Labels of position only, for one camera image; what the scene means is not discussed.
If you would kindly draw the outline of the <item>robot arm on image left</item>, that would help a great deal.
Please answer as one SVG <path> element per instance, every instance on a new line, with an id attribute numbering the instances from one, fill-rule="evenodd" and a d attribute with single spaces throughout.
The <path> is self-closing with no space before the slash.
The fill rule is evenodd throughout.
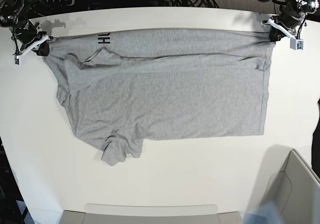
<path id="1" fill-rule="evenodd" d="M 11 31 L 16 63 L 30 51 L 38 56 L 48 56 L 50 52 L 48 42 L 52 37 L 41 31 L 39 22 L 32 23 L 29 18 L 32 7 L 39 1 L 41 0 L 4 0 L 0 5 L 0 24 Z"/>

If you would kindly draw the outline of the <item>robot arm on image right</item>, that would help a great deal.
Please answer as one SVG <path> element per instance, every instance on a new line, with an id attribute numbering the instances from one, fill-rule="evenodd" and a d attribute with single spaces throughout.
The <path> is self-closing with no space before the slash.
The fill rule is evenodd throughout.
<path id="1" fill-rule="evenodd" d="M 273 15 L 267 21 L 270 40 L 277 42 L 285 36 L 300 39 L 307 16 L 316 13 L 319 7 L 318 0 L 286 0 L 279 7 L 279 15 Z"/>

